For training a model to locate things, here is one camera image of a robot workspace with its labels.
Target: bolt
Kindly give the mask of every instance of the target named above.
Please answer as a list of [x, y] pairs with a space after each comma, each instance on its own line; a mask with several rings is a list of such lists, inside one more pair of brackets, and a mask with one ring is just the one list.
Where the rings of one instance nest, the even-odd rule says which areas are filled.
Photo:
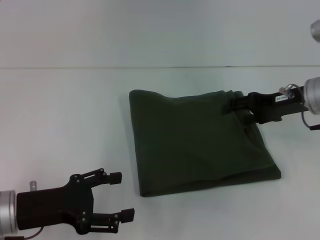
[[37, 182], [36, 181], [31, 181], [30, 182], [30, 192], [37, 191]]

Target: dark green cloth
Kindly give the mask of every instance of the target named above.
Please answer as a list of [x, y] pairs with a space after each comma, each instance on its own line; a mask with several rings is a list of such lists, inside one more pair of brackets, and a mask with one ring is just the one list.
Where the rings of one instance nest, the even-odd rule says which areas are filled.
[[241, 92], [129, 94], [140, 195], [151, 197], [281, 178], [247, 110], [222, 114]]

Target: cable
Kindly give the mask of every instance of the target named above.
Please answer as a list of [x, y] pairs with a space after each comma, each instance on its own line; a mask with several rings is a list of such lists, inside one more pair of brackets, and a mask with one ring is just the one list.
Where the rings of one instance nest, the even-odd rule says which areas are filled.
[[[294, 86], [296, 89], [298, 89], [298, 91], [300, 92], [301, 95], [301, 102], [302, 102], [302, 106], [305, 106], [305, 97], [304, 97], [304, 93], [301, 90], [301, 87], [299, 87], [297, 84], [291, 84], [292, 86]], [[305, 111], [302, 109], [301, 110], [301, 118], [302, 118], [302, 122], [303, 124], [310, 129], [310, 126], [307, 124], [306, 119], [305, 119]]]
[[42, 226], [42, 227], [40, 228], [40, 230], [39, 230], [36, 234], [34, 234], [34, 235], [32, 235], [32, 236], [25, 237], [24, 240], [29, 240], [29, 239], [35, 238], [36, 236], [38, 236], [38, 235], [42, 232], [43, 229], [44, 229], [44, 227]]

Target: metal cylinder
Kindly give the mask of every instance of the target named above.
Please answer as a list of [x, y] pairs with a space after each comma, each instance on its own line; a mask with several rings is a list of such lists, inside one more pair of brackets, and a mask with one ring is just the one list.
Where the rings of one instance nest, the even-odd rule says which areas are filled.
[[0, 191], [0, 239], [17, 233], [16, 192]]
[[320, 77], [309, 79], [303, 88], [305, 106], [313, 114], [320, 114]]
[[320, 20], [311, 24], [311, 35], [318, 43], [320, 43]]

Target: robotic arm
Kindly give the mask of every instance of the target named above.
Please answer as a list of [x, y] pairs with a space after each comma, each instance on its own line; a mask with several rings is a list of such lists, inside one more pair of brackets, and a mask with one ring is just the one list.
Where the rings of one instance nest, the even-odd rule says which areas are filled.
[[289, 84], [273, 94], [251, 92], [230, 100], [223, 112], [245, 109], [251, 112], [244, 119], [245, 124], [279, 122], [284, 115], [301, 113], [303, 123], [310, 130], [320, 130], [320, 124], [309, 126], [304, 118], [305, 111], [320, 114], [320, 77], [307, 80], [304, 86]]
[[[87, 233], [117, 233], [119, 223], [134, 220], [133, 208], [112, 214], [93, 213], [92, 189], [102, 184], [120, 184], [121, 172], [107, 175], [103, 168], [85, 174], [73, 174], [69, 182], [59, 188], [36, 190], [30, 183], [30, 192], [0, 192], [0, 239], [26, 230], [56, 224], [69, 224], [80, 235]], [[5, 240], [27, 240], [29, 237], [6, 236]]]

